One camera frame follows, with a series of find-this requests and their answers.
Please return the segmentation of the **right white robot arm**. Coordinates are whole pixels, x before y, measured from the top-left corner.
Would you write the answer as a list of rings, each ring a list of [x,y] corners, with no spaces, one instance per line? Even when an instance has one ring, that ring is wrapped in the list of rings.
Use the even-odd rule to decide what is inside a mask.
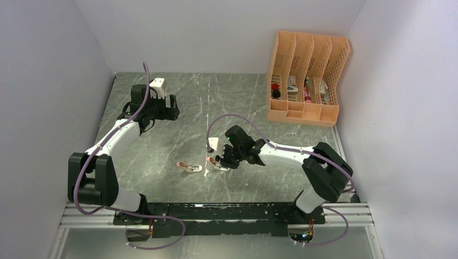
[[[305,223],[312,211],[325,202],[336,202],[352,184],[353,169],[327,143],[311,147],[281,145],[263,138],[254,140],[240,126],[225,132],[229,144],[219,138],[208,138],[207,149],[214,153],[213,164],[237,169],[242,161],[251,165],[281,166],[303,171],[310,186],[300,192],[292,208],[292,218]]]

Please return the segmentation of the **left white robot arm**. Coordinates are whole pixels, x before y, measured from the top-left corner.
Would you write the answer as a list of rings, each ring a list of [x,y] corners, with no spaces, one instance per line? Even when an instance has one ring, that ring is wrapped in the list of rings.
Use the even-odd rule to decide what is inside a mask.
[[[68,199],[79,205],[98,205],[128,211],[135,224],[150,216],[143,194],[121,189],[115,161],[125,148],[151,129],[157,120],[177,120],[176,97],[166,94],[164,78],[131,89],[131,100],[123,107],[115,125],[98,143],[84,153],[73,153],[68,162]]]

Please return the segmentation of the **pink stapler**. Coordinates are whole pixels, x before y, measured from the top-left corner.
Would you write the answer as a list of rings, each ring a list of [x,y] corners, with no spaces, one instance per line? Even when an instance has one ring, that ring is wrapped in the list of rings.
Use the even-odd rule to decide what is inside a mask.
[[[192,165],[181,161],[177,162],[177,167],[183,169],[188,173],[197,173],[203,170],[203,167],[201,165]]]
[[[223,167],[220,162],[217,162],[214,158],[212,157],[207,157],[206,161],[213,166],[214,169],[219,170],[219,171],[224,171],[227,172],[230,169],[228,167]]]

